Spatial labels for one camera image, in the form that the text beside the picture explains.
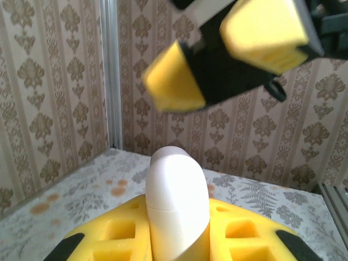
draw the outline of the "square cutout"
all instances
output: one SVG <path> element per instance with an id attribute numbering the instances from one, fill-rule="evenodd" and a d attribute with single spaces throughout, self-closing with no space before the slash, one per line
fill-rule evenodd
<path id="1" fill-rule="evenodd" d="M 226 238 L 256 238 L 256 227 L 250 220 L 234 220 L 228 223 L 225 230 Z"/>
<path id="2" fill-rule="evenodd" d="M 267 246 L 249 246 L 230 248 L 233 261 L 276 261 Z"/>
<path id="3" fill-rule="evenodd" d="M 105 240 L 135 238 L 135 222 L 132 220 L 113 220 L 109 223 Z"/>
<path id="4" fill-rule="evenodd" d="M 132 252 L 129 251 L 96 251 L 93 254 L 93 261 L 130 261 Z"/>

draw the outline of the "floral wallpaper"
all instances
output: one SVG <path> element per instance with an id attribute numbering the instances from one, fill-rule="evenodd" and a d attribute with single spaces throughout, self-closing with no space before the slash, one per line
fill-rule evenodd
<path id="1" fill-rule="evenodd" d="M 168 2 L 117 1 L 124 148 L 151 155 L 175 145 L 215 171 L 302 190 L 322 181 L 348 187 L 348 62 L 285 73 L 282 104 L 259 88 L 203 112 L 160 114 L 141 73 L 175 39 L 200 38 L 191 10 Z"/>
<path id="2" fill-rule="evenodd" d="M 107 148 L 96 0 L 0 1 L 0 215 Z"/>

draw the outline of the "fern print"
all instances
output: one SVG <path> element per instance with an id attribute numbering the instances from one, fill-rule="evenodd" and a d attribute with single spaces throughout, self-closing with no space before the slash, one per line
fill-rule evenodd
<path id="1" fill-rule="evenodd" d="M 105 172 L 108 172 L 110 165 L 115 161 L 115 157 L 108 158 L 106 162 L 102 162 L 98 167 L 99 177 L 101 177 Z"/>
<path id="2" fill-rule="evenodd" d="M 145 178 L 147 174 L 147 168 L 143 169 L 140 172 L 137 172 L 133 177 L 132 181 L 134 181 L 137 184 L 140 184 Z"/>
<path id="3" fill-rule="evenodd" d="M 119 159 L 117 164 L 117 171 L 119 172 L 130 172 L 134 169 L 139 162 L 140 155 L 137 154 L 127 154 L 124 158 Z"/>
<path id="4" fill-rule="evenodd" d="M 257 181 L 243 182 L 243 184 L 246 184 L 247 187 L 241 191 L 248 191 L 248 193 L 241 198 L 248 200 L 246 203 L 253 204 L 251 207 L 258 209 L 262 215 L 271 218 L 277 201 L 274 198 L 276 194 L 268 191 L 266 185 Z"/>
<path id="5" fill-rule="evenodd" d="M 231 185 L 231 183 L 235 181 L 235 177 L 228 174 L 222 174 L 218 178 L 213 178 L 212 181 L 216 186 L 228 188 Z"/>
<path id="6" fill-rule="evenodd" d="M 276 213 L 286 225 L 291 225 L 292 228 L 300 228 L 301 223 L 303 222 L 302 218 L 291 212 L 290 209 L 285 205 L 279 207 Z"/>
<path id="7" fill-rule="evenodd" d="M 74 220 L 74 223 L 78 223 L 80 220 L 83 222 L 88 221 L 90 216 L 88 211 L 104 209 L 107 210 L 109 206 L 104 202 L 104 199 L 100 195 L 94 193 L 86 193 L 80 198 L 69 202 L 65 205 L 69 217 Z"/>
<path id="8" fill-rule="evenodd" d="M 238 201 L 237 194 L 234 192 L 235 192 L 235 187 L 230 186 L 228 189 L 228 196 L 226 197 L 226 200 L 233 205 L 235 205 Z"/>
<path id="9" fill-rule="evenodd" d="M 96 177 L 91 177 L 90 179 L 85 179 L 82 180 L 81 182 L 77 183 L 75 186 L 69 188 L 69 190 L 63 194 L 63 197 L 71 197 L 72 195 L 74 195 L 77 191 L 82 191 L 82 190 L 86 190 L 87 187 L 91 184 L 93 184 L 93 182 L 96 180 Z"/>
<path id="10" fill-rule="evenodd" d="M 330 225 L 327 224 L 327 221 L 323 219 L 322 216 L 320 216 L 318 213 L 316 213 L 313 206 L 309 206 L 308 210 L 311 215 L 310 220 L 312 224 L 314 224 L 316 231 L 319 232 L 323 237 L 328 237 L 332 241 L 335 241 L 334 231 L 330 229 Z M 330 215 L 328 210 L 324 213 L 324 216 L 325 215 Z"/>
<path id="11" fill-rule="evenodd" d="M 0 261 L 5 261 L 8 260 L 7 258 L 10 256 L 10 254 L 14 254 L 17 255 L 18 258 L 22 257 L 23 254 L 23 249 L 25 248 L 25 246 L 29 243 L 29 241 L 31 241 L 31 237 L 23 239 L 23 240 L 19 240 L 18 242 L 13 243 L 10 246 L 6 246 L 4 248 L 0 248 Z"/>
<path id="12" fill-rule="evenodd" d="M 302 206 L 303 204 L 308 203 L 308 200 L 306 198 L 306 196 L 298 193 L 297 191 L 294 192 L 283 192 L 285 198 L 289 201 L 291 201 L 292 203 L 295 203 L 299 206 Z"/>
<path id="13" fill-rule="evenodd" d="M 329 260 L 331 261 L 348 261 L 346 253 L 344 253 L 341 249 L 331 244 L 331 251 L 327 253 Z"/>

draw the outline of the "metal profile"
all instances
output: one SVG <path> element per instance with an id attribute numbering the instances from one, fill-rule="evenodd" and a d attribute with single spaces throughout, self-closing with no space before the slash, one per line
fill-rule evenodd
<path id="1" fill-rule="evenodd" d="M 109 146 L 123 149 L 117 1 L 100 0 Z"/>

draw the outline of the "yellow foam base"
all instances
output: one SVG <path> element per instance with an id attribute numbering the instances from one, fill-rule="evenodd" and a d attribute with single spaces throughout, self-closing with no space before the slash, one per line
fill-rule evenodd
<path id="1" fill-rule="evenodd" d="M 292 230 L 249 210 L 210 199 L 210 261 L 296 261 L 276 231 Z M 85 237 L 67 261 L 152 261 L 145 195 L 74 229 Z M 188 260 L 196 260 L 194 253 Z"/>

